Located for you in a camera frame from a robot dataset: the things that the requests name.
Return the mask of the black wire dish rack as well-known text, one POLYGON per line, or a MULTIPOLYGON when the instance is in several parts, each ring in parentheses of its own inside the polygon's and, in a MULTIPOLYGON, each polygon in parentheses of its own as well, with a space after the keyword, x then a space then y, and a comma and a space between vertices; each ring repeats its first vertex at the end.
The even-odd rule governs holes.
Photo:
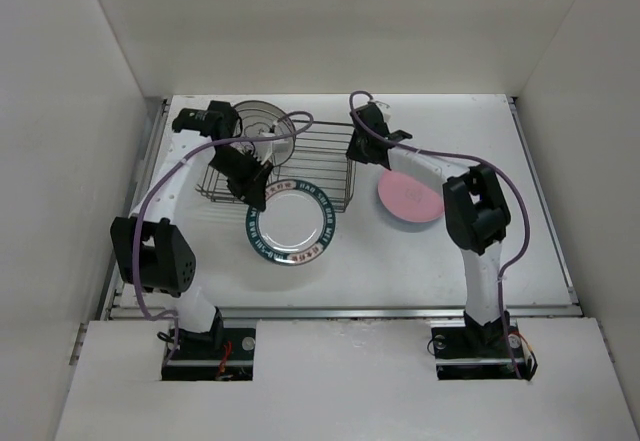
POLYGON ((350 123, 316 121, 297 137, 291 157, 275 167, 268 184, 281 179, 301 179, 324 191, 334 210, 342 213, 353 198, 355 162, 346 157, 353 126, 350 123))

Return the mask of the white plate with grey pattern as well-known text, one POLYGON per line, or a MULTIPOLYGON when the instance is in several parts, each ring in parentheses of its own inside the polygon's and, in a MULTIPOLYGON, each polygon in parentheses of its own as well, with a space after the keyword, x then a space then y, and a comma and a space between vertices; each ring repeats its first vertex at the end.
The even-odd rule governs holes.
MULTIPOLYGON (((285 112, 276 105, 265 101, 248 100, 234 105, 234 109, 241 119, 242 138, 258 138, 267 136, 282 136, 292 134, 295 125, 289 118, 283 119, 285 112)), ((250 154, 260 163, 266 160, 273 166, 286 163, 295 150, 296 136, 283 140, 268 142, 240 142, 235 147, 243 153, 250 154)))

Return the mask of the pink plastic plate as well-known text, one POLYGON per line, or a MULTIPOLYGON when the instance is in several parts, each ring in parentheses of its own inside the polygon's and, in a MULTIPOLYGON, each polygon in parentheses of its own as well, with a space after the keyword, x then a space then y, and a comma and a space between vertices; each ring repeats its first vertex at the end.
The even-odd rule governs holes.
POLYGON ((397 171, 381 174, 377 194, 382 206, 404 222, 429 223, 444 215, 444 203, 437 192, 397 171))

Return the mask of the teal rimmed white plate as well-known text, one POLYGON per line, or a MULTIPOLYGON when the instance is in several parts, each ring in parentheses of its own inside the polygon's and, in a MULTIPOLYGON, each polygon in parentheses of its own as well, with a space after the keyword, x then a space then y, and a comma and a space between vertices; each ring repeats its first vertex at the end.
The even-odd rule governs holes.
POLYGON ((317 185, 300 179, 266 188, 266 207, 247 210, 249 244, 263 259, 280 266, 301 266, 321 256, 336 232, 336 211, 317 185))

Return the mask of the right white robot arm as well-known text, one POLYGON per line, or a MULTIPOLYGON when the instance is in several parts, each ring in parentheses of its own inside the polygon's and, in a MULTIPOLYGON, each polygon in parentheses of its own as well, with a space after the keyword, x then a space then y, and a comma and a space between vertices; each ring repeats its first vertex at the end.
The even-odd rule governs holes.
POLYGON ((352 106, 350 116, 354 132, 349 159, 381 165, 441 190, 446 230, 461 251, 466 277, 463 342, 470 352, 487 354, 498 345, 508 321, 498 289, 502 241, 511 222, 498 181, 503 172, 481 158, 405 144, 411 135, 388 129, 380 103, 352 106))

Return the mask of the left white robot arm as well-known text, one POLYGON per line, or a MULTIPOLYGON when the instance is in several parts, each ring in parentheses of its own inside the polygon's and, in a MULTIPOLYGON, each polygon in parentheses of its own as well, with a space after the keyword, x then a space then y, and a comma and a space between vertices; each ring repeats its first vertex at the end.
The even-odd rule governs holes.
POLYGON ((212 166, 226 178, 233 198, 264 210, 273 145, 294 137, 274 129, 247 135, 239 111, 226 101, 184 108, 172 121, 169 149, 143 198, 111 224, 120 277, 132 285, 143 316, 172 321, 172 341, 190 334, 189 345, 201 357, 217 355, 224 334, 217 328, 218 307, 195 281, 196 256, 181 231, 186 198, 212 166))

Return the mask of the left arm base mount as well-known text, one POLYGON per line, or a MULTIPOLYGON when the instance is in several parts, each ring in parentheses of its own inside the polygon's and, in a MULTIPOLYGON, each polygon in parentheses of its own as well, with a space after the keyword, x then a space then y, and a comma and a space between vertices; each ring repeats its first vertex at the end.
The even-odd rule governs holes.
POLYGON ((216 340, 212 332, 180 330, 179 346, 161 367, 163 381, 252 381, 256 329, 225 328, 216 340))

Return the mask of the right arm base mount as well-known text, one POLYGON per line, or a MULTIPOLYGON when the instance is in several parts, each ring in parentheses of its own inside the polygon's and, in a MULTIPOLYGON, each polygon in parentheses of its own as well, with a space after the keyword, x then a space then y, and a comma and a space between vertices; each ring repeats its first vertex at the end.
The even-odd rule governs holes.
POLYGON ((509 356, 502 335, 497 345, 472 347, 463 326, 434 326, 428 349, 433 354, 439 381, 517 380, 531 381, 538 370, 536 355, 516 326, 509 327, 509 356))

